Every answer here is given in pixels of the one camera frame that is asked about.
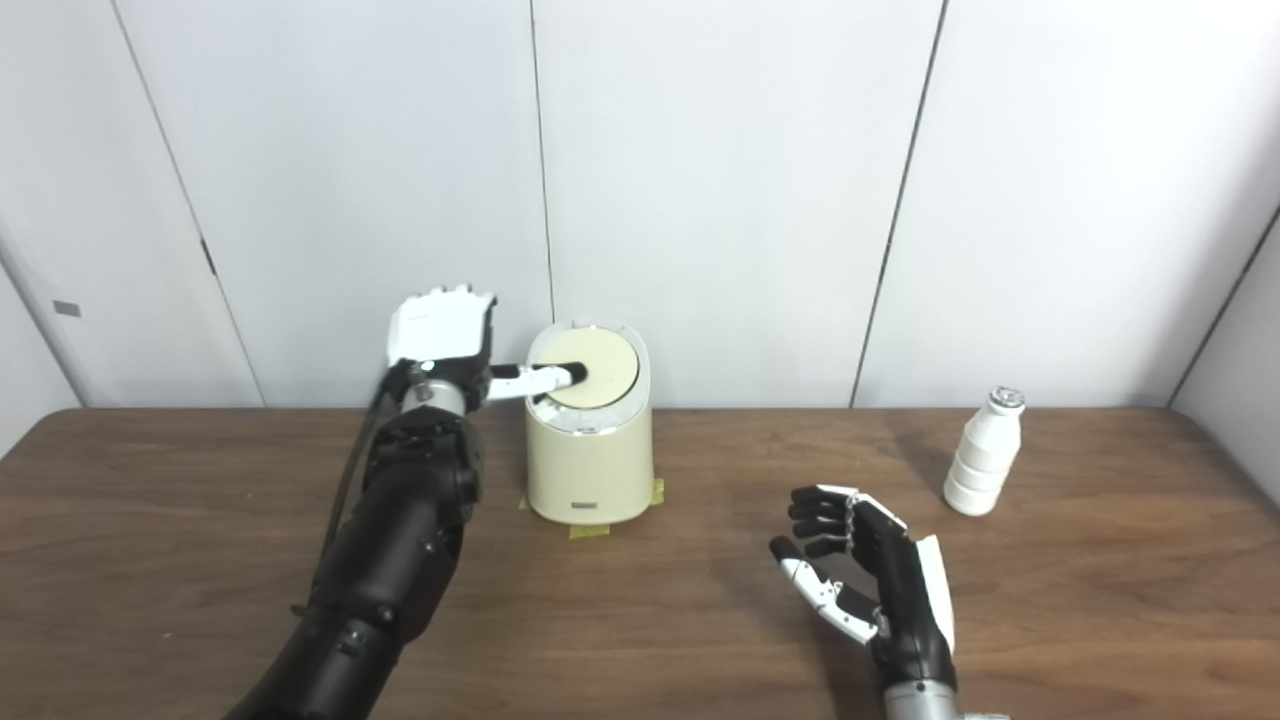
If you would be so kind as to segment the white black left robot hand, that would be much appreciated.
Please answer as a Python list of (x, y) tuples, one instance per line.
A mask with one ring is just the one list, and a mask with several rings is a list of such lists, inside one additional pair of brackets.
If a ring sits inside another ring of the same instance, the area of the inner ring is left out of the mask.
[(493, 293), (444, 286), (404, 300), (387, 340), (390, 392), (401, 407), (465, 416), (489, 401), (527, 398), (580, 386), (584, 363), (493, 364)]

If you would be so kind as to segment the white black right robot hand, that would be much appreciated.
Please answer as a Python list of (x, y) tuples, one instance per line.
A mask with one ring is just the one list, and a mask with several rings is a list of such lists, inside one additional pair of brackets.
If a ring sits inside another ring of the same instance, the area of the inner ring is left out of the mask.
[[(819, 618), (869, 648), (883, 687), (956, 691), (954, 605), (937, 537), (911, 538), (883, 503), (845, 486), (796, 488), (787, 514), (792, 534), (769, 542), (774, 560)], [(869, 575), (876, 596), (817, 565), (833, 555)]]

